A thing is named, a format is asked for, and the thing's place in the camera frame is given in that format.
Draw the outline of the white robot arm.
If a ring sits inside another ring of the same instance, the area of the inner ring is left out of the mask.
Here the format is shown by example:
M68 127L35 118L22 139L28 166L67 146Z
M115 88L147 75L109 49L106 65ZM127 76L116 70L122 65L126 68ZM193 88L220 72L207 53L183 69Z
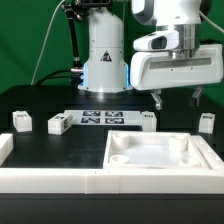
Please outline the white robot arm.
M156 107L161 91L201 87L223 79L222 46L200 43L204 0L131 0L134 18L156 30L133 42L131 64L123 61L123 24L108 12L113 0L78 0L89 13L90 54L80 88L97 95L123 92L131 87L149 90Z

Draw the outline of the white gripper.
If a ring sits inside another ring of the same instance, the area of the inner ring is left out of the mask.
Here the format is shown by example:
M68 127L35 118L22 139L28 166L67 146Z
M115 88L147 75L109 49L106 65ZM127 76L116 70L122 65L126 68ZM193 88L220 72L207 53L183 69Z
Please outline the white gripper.
M177 31L156 31L133 42L130 83L137 90L152 90L157 110L164 88L219 83L223 79L222 45L201 45L193 57L177 55ZM203 87L197 86L191 104L198 106Z

